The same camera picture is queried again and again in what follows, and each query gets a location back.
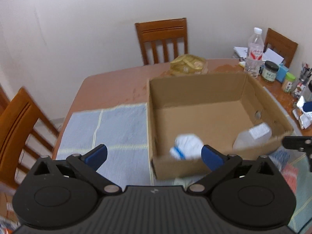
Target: tile floor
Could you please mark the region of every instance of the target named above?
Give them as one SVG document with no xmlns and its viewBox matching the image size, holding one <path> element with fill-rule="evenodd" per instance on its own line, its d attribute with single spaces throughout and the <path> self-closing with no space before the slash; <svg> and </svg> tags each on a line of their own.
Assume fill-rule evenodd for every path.
<svg viewBox="0 0 312 234">
<path fill-rule="evenodd" d="M 57 130 L 60 131 L 61 127 L 63 125 L 63 122 L 54 123 L 54 126 L 57 128 Z M 37 122 L 35 124 L 34 129 L 43 137 L 45 138 L 51 145 L 55 145 L 57 138 L 40 122 Z M 26 141 L 26 145 L 32 148 L 34 151 L 36 151 L 39 155 L 49 155 L 52 156 L 52 153 L 49 152 L 45 147 L 43 147 L 37 140 L 34 138 L 34 136 L 30 135 Z M 22 150 L 19 162 L 22 163 L 24 166 L 28 167 L 29 169 L 34 165 L 36 160 L 31 157 L 27 152 L 24 152 Z M 15 173 L 15 181 L 20 184 L 24 177 L 25 173 L 22 172 L 19 169 L 16 169 Z"/>
</svg>

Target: crumpled wrapper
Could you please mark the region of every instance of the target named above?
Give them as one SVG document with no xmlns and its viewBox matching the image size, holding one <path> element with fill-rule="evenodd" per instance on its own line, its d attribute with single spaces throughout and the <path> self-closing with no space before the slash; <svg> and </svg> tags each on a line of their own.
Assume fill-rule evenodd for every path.
<svg viewBox="0 0 312 234">
<path fill-rule="evenodd" d="M 304 97 L 301 96 L 297 101 L 296 108 L 292 111 L 301 129 L 306 129 L 312 124 L 312 112 L 305 112 L 303 110 L 303 105 L 305 103 Z"/>
<path fill-rule="evenodd" d="M 203 74 L 206 73 L 205 65 L 205 58 L 184 54 L 170 62 L 170 73 L 172 75 Z"/>
</svg>

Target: dining table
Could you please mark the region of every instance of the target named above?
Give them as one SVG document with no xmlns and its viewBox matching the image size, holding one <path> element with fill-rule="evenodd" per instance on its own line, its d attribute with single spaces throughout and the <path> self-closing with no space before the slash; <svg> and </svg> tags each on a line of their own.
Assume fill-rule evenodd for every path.
<svg viewBox="0 0 312 234">
<path fill-rule="evenodd" d="M 243 68 L 238 65 L 238 59 L 207 59 L 206 69 L 211 72 L 238 72 Z M 57 156 L 66 126 L 74 112 L 111 108 L 121 104 L 136 104 L 147 102 L 147 81 L 153 77 L 170 76 L 170 63 L 126 68 L 87 77 L 81 84 L 79 91 L 64 120 L 60 136 L 54 147 L 52 159 Z M 290 117 L 295 99 L 289 93 L 283 92 L 278 81 L 267 82 L 260 75 L 257 80 L 283 106 Z M 301 131 L 304 136 L 312 136 L 312 128 Z"/>
</svg>

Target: blue box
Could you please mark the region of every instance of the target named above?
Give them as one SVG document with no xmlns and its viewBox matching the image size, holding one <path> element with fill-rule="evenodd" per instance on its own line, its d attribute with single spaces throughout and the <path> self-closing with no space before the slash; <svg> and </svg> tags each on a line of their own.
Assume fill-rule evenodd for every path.
<svg viewBox="0 0 312 234">
<path fill-rule="evenodd" d="M 280 69 L 277 72 L 276 80 L 279 81 L 280 83 L 283 83 L 286 73 L 288 72 L 288 68 L 285 67 L 283 63 L 281 63 L 279 67 Z"/>
</svg>

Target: plastic bottle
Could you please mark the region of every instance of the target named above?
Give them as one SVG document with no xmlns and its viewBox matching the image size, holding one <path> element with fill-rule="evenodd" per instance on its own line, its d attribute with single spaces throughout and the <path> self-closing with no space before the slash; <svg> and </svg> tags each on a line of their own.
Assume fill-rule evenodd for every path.
<svg viewBox="0 0 312 234">
<path fill-rule="evenodd" d="M 244 71 L 257 77 L 259 69 L 263 63 L 262 55 L 264 44 L 261 37 L 262 29 L 255 27 L 254 34 L 248 40 L 248 51 L 246 58 L 246 65 Z"/>
<path fill-rule="evenodd" d="M 243 149 L 266 143 L 272 136 L 272 130 L 266 123 L 254 126 L 238 134 L 233 149 Z"/>
</svg>

